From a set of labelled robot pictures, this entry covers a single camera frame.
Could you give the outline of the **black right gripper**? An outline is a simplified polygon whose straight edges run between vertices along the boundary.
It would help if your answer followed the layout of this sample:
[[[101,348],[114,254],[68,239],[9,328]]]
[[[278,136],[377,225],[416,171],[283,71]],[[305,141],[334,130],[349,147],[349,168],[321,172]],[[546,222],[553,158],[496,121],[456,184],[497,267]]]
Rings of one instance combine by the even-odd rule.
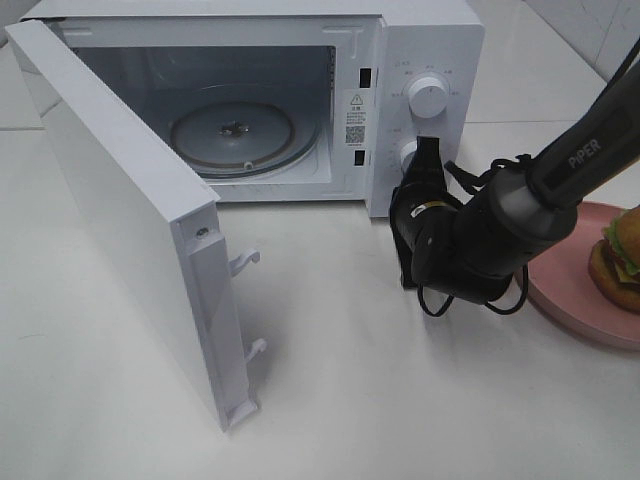
[[[416,150],[400,186],[418,186],[435,191],[447,190],[438,137],[417,137]]]

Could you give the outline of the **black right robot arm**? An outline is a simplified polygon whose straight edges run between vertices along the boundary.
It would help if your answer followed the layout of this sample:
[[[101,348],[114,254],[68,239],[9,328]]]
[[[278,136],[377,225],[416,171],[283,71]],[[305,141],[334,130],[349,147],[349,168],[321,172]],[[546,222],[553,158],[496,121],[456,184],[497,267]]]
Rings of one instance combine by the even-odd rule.
[[[639,159],[639,48],[586,114],[537,156],[496,159],[475,176],[420,136],[389,209],[401,285],[494,310],[514,273],[568,237],[584,197]]]

